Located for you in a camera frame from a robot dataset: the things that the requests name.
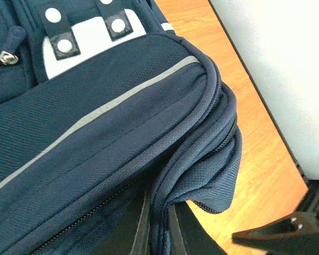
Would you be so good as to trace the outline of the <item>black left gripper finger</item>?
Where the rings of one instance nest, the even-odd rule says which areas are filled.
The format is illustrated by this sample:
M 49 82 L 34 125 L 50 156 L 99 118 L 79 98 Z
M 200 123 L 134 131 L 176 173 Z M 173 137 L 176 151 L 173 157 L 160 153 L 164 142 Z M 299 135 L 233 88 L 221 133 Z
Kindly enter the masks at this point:
M 319 254 L 319 207 L 296 211 L 262 227 L 232 234 L 235 244 L 274 254 Z

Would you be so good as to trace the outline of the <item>navy blue backpack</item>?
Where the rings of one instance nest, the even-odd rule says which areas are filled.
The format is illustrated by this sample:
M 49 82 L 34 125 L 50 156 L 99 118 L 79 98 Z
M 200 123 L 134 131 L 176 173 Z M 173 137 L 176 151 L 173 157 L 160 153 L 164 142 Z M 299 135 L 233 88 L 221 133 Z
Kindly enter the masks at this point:
M 217 214 L 241 160 L 236 97 L 155 1 L 0 1 L 0 254 L 90 254 L 138 192 Z

